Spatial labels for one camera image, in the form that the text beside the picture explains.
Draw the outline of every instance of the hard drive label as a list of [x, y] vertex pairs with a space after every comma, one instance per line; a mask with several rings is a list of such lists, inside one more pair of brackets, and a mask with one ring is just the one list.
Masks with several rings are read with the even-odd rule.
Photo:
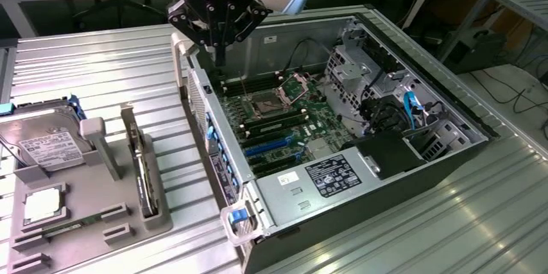
[[362, 180], [342, 154], [307, 166], [306, 170], [326, 198], [362, 184]]
[[42, 167], [81, 160], [83, 154], [69, 132], [21, 141], [23, 149]]

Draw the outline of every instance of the motherboard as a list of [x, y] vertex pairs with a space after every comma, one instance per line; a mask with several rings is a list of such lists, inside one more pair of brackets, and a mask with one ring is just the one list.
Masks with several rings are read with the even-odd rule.
[[219, 95], [258, 177], [338, 152], [354, 139], [327, 103], [322, 83], [309, 74], [279, 77], [269, 83], [234, 82]]

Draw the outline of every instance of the hard drive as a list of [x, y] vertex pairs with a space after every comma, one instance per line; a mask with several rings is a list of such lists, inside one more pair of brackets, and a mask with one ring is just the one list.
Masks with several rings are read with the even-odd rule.
[[83, 153], [94, 150], [81, 136], [85, 119], [78, 98], [62, 98], [27, 105], [0, 105], [0, 142], [21, 163], [46, 171], [85, 163]]

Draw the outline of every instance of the floor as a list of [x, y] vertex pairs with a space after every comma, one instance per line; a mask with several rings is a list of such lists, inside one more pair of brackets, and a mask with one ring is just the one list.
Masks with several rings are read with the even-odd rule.
[[[171, 0], [153, 0], [153, 6], [166, 10]], [[94, 0], [75, 0], [77, 11], [87, 10], [94, 5]], [[329, 8], [357, 4], [374, 4], [383, 14], [397, 20], [406, 15], [411, 0], [309, 0], [307, 8]], [[81, 31], [109, 30], [119, 28], [117, 9], [110, 8], [85, 18], [83, 29], [74, 25], [71, 10], [67, 1], [34, 1], [23, 3], [23, 9], [35, 25], [38, 33], [45, 35], [59, 35]], [[123, 15], [123, 27], [147, 26], [161, 24], [162, 19], [149, 13], [142, 13], [135, 8], [127, 8]], [[10, 18], [0, 7], [0, 39], [18, 37]]]

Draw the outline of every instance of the ribbed metal surface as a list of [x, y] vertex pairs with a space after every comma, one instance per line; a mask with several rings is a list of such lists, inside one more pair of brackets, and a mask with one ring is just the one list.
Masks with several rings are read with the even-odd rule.
[[367, 17], [502, 138], [434, 189], [265, 272], [545, 273], [548, 164], [421, 46]]
[[[367, 17], [495, 127], [502, 138], [438, 187], [265, 272], [547, 271], [548, 165], [535, 152], [541, 151], [538, 145], [515, 135], [521, 133], [518, 128], [502, 123], [495, 117], [497, 110], [485, 108], [481, 97], [470, 93], [462, 81], [403, 32], [375, 12], [367, 13]], [[87, 262], [77, 269], [79, 273], [241, 271], [218, 221], [211, 187], [197, 161], [186, 116], [177, 103], [169, 60], [170, 32], [169, 26], [157, 26], [85, 34], [79, 38], [26, 40], [21, 44], [15, 101], [47, 99], [58, 96], [61, 90], [73, 89], [83, 96], [89, 115], [109, 119], [110, 139], [123, 138], [118, 104], [135, 101], [138, 122], [155, 138], [175, 228], [159, 239]], [[79, 77], [67, 76], [69, 70]], [[7, 177], [0, 179], [0, 239], [9, 236], [6, 216], [14, 185], [14, 176], [6, 168], [10, 164], [9, 159], [2, 161], [0, 175], [7, 173]], [[0, 256], [7, 250], [3, 240]]]
[[[126, 138], [119, 105], [134, 102], [141, 128], [155, 142], [174, 229], [81, 265], [77, 273], [241, 272], [199, 161], [175, 83], [171, 26], [22, 40], [11, 89], [15, 103], [74, 93], [89, 117], [103, 117], [107, 140]], [[6, 273], [14, 160], [0, 169], [0, 273]]]
[[498, 0], [548, 31], [548, 0]]

